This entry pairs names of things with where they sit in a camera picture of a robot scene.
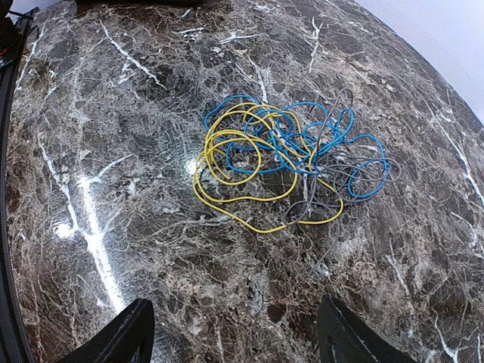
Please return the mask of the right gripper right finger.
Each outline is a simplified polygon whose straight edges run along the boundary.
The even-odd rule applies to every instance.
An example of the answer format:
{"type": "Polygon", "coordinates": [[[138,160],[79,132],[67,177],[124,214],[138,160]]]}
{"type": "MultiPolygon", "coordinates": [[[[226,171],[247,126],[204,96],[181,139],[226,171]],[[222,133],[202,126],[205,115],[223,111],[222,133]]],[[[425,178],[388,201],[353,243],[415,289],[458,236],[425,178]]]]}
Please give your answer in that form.
{"type": "Polygon", "coordinates": [[[322,362],[412,362],[380,338],[336,297],[324,295],[317,314],[322,362]]]}

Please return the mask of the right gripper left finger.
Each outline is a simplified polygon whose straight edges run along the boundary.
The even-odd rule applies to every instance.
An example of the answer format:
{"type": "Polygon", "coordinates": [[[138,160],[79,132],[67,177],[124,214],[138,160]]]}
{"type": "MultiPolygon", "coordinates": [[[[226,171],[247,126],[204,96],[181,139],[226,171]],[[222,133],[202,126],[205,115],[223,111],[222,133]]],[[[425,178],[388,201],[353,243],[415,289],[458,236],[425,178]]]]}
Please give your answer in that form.
{"type": "Polygon", "coordinates": [[[150,362],[154,347],[154,307],[136,299],[87,343],[61,362],[150,362]]]}

